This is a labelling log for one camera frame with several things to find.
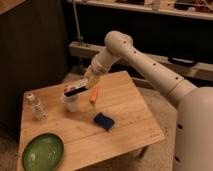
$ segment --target wooden floor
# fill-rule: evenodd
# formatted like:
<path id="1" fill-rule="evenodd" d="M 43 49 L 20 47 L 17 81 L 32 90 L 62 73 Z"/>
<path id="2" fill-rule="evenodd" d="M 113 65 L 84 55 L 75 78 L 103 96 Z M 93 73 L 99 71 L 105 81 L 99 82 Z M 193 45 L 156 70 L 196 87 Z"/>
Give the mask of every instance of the wooden floor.
<path id="1" fill-rule="evenodd" d="M 68 74 L 64 82 L 78 79 L 78 75 Z M 176 125 L 176 111 L 154 90 L 139 88 L 150 110 L 165 133 L 166 140 L 150 146 L 142 160 L 138 160 L 139 150 L 115 157 L 81 169 L 81 171 L 171 171 Z M 14 171 L 17 164 L 18 145 L 4 136 L 0 137 L 0 170 Z"/>

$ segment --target sponge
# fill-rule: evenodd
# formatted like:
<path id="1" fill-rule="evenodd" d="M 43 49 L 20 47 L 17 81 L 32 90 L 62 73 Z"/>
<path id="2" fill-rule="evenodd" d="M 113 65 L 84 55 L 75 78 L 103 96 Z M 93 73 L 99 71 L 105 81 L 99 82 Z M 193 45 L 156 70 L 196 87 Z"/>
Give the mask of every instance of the sponge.
<path id="1" fill-rule="evenodd" d="M 105 116 L 103 113 L 98 113 L 95 118 L 93 119 L 93 121 L 101 126 L 102 128 L 104 128 L 106 131 L 109 131 L 112 126 L 115 124 L 115 121 L 113 119 L 111 119 L 108 116 Z"/>

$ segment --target wooden tabletop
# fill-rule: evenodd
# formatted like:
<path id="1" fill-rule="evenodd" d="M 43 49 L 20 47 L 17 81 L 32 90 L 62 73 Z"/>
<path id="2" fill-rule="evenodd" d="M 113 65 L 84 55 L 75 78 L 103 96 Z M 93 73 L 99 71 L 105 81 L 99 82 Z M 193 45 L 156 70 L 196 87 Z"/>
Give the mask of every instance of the wooden tabletop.
<path id="1" fill-rule="evenodd" d="M 37 121 L 25 99 L 23 103 L 17 170 L 23 170 L 22 153 L 31 139 L 54 133 L 64 143 L 59 171 L 71 171 L 139 149 L 165 137 L 143 97 L 126 71 L 102 76 L 95 105 L 89 102 L 91 90 L 79 93 L 79 111 L 70 113 L 61 103 L 64 85 L 32 90 L 48 114 Z M 106 132 L 93 123 L 98 112 L 115 121 Z"/>

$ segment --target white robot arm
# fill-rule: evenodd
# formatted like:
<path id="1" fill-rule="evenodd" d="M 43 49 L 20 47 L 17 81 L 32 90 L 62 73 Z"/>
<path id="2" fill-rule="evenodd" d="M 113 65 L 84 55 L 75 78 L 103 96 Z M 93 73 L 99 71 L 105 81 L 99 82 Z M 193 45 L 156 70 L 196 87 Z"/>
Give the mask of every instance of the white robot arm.
<path id="1" fill-rule="evenodd" d="M 132 44 L 130 36 L 109 32 L 106 47 L 93 58 L 85 74 L 89 84 L 94 84 L 120 58 L 126 60 L 178 109 L 173 170 L 213 171 L 213 88 L 197 88 Z"/>

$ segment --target green bowl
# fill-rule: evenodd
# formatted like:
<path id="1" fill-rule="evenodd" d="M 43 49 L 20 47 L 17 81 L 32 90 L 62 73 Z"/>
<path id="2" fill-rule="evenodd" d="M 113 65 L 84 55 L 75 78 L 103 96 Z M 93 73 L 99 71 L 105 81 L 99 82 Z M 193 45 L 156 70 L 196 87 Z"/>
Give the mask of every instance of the green bowl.
<path id="1" fill-rule="evenodd" d="M 62 158 L 64 146 L 55 134 L 35 137 L 24 150 L 22 164 L 25 171 L 52 171 Z"/>

